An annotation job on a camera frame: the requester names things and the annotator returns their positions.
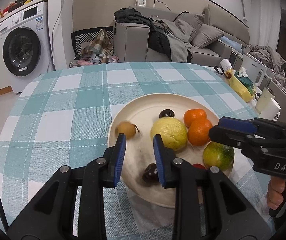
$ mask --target yellow bag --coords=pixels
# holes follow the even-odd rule
[[[246,102],[252,100],[256,94],[255,87],[253,87],[253,95],[251,95],[245,85],[243,85],[235,76],[230,78],[230,87]]]

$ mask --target washing machine door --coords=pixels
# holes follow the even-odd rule
[[[20,27],[12,30],[3,45],[3,59],[8,70],[16,76],[31,73],[41,53],[37,34],[28,28]]]

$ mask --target plaid fabric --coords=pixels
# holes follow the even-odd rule
[[[102,156],[113,117],[151,93],[187,96],[219,117],[256,116],[219,75],[195,64],[101,64],[46,73],[21,93],[0,135],[0,196],[9,224],[60,166],[85,166]],[[230,179],[273,230],[269,176],[252,165],[235,149]],[[171,239],[174,210],[142,200],[123,182],[104,189],[104,205],[108,239]],[[76,207],[74,232],[77,222]]]
[[[109,56],[113,55],[114,49],[106,30],[100,30],[96,39],[82,49],[81,54],[90,55],[92,52],[96,53],[102,59],[102,63],[108,63]]]

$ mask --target blue gripper pad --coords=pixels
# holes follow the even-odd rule
[[[117,141],[115,143],[115,147],[118,147],[118,155],[115,163],[115,170],[114,170],[114,186],[116,187],[118,182],[120,181],[122,166],[125,156],[126,150],[126,136],[125,134],[119,134]]]
[[[240,120],[225,116],[221,117],[221,119],[219,120],[219,126],[249,134],[254,134],[257,132],[257,127],[255,127],[251,121]]]
[[[160,135],[158,135],[159,137],[156,136],[157,135],[155,135],[153,138],[153,150],[156,161],[157,174],[159,176],[159,181],[162,187],[165,187],[165,173],[164,173],[163,159],[161,155],[161,151],[164,151],[164,145],[162,143],[161,136]]]

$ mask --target red cherry tomato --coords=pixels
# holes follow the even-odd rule
[[[200,163],[193,164],[192,166],[195,167],[195,168],[206,170],[206,168],[202,164],[200,164]]]

